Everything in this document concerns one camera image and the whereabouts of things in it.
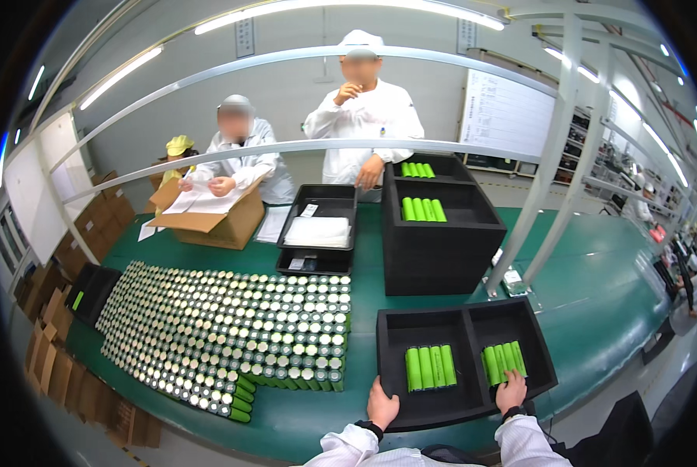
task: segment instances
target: label sticker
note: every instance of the label sticker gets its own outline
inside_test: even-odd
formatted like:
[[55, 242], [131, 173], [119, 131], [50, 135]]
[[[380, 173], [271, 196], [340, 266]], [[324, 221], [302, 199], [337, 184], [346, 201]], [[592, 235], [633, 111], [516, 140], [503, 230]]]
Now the label sticker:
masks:
[[318, 206], [316, 204], [306, 205], [306, 208], [304, 208], [304, 211], [302, 211], [301, 217], [302, 218], [311, 218], [315, 214], [317, 207]]
[[301, 270], [304, 267], [304, 258], [294, 258], [291, 260], [291, 264], [288, 265], [288, 269]]

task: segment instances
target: green workbench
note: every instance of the green workbench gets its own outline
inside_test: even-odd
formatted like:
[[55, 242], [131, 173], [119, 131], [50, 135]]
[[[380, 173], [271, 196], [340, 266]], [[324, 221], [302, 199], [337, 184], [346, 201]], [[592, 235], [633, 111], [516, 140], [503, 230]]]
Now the green workbench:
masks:
[[[508, 229], [520, 209], [498, 208]], [[524, 273], [546, 237], [556, 211], [540, 213], [514, 267]], [[137, 216], [102, 263], [119, 270], [131, 260], [190, 269], [275, 274], [279, 254], [273, 244], [250, 241], [242, 251], [178, 242], [167, 229], [138, 243]], [[165, 423], [225, 448], [289, 462], [306, 462], [321, 451], [319, 439], [366, 417], [369, 387], [377, 374], [374, 327], [379, 309], [418, 308], [489, 300], [482, 285], [471, 295], [385, 297], [381, 210], [360, 204], [353, 257], [351, 334], [348, 337], [344, 392], [288, 391], [260, 386], [253, 418], [239, 424], [192, 408], [153, 391], [100, 354], [103, 337], [78, 320], [68, 348], [89, 370], [133, 404]], [[646, 240], [626, 219], [574, 216], [549, 261], [532, 284], [530, 302], [553, 360], [558, 385], [537, 397], [543, 420], [585, 397], [620, 369], [658, 329], [667, 311], [637, 266], [648, 255]], [[499, 298], [504, 298], [499, 289]], [[452, 444], [464, 450], [494, 444], [499, 425], [493, 416], [459, 425], [385, 436], [381, 449]]]

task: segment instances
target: paper sheet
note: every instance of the paper sheet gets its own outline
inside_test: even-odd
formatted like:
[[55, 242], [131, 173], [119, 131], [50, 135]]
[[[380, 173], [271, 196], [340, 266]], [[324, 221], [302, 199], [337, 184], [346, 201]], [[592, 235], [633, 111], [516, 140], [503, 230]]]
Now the paper sheet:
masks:
[[255, 241], [269, 244], [277, 243], [278, 236], [281, 235], [281, 229], [283, 229], [283, 224], [286, 222], [290, 210], [291, 206], [274, 206], [268, 208], [268, 211], [265, 213], [265, 219], [263, 219], [260, 230], [258, 230], [257, 236], [255, 237]]

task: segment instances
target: whiteboard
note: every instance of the whiteboard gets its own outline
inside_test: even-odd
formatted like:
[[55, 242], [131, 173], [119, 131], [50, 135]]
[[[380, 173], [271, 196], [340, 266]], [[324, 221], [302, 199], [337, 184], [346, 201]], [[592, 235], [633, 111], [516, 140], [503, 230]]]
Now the whiteboard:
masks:
[[539, 158], [555, 103], [524, 84], [468, 70], [458, 141]]

